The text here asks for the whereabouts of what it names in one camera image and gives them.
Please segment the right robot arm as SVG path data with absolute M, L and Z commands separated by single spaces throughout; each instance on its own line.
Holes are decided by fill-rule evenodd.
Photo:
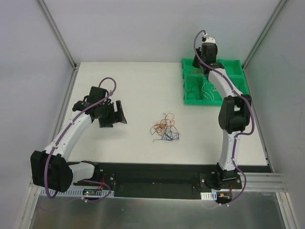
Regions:
M 195 49 L 193 66 L 201 68 L 204 76 L 218 91 L 222 106 L 218 115 L 218 123 L 223 130 L 222 152 L 216 171 L 205 184 L 216 190 L 226 188 L 238 178 L 237 155 L 239 142 L 244 130 L 253 121 L 251 110 L 252 98 L 243 94 L 227 76 L 226 70 L 216 61 L 218 48 L 215 42 L 204 41 L 201 48 Z

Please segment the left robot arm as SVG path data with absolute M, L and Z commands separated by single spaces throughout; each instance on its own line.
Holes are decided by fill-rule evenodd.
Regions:
M 55 139 L 44 150 L 32 153 L 30 163 L 35 185 L 65 192 L 72 184 L 82 180 L 91 186 L 100 182 L 102 174 L 98 163 L 81 161 L 69 165 L 68 159 L 81 135 L 94 120 L 98 120 L 100 128 L 127 123 L 121 101 L 112 102 L 111 95 L 106 89 L 93 86 L 89 95 L 74 104 L 68 122 Z

